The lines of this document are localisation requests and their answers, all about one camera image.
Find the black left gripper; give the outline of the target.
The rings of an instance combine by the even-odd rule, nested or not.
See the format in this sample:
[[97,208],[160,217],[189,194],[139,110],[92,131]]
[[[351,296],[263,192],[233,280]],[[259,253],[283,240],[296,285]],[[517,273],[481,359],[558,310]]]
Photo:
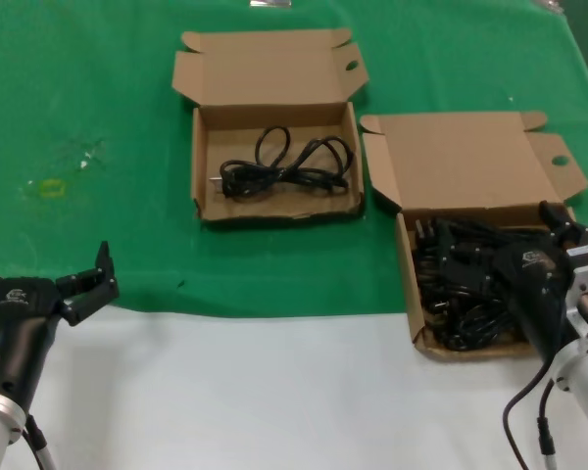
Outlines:
[[55,283],[0,277],[0,395],[30,410],[61,316],[76,326],[119,295],[107,241],[100,244],[93,268]]

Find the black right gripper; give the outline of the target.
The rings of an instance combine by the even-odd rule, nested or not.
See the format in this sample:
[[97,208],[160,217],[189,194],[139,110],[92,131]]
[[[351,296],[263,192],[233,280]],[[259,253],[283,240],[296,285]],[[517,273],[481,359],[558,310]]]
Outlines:
[[[556,246],[588,245],[588,226],[574,220],[566,207],[542,201],[538,211]],[[439,218],[439,274],[468,295],[495,297],[493,267],[510,314],[549,362],[574,340],[565,317],[569,263],[564,251],[550,244],[514,243],[498,250],[504,242],[503,230],[485,222]]]

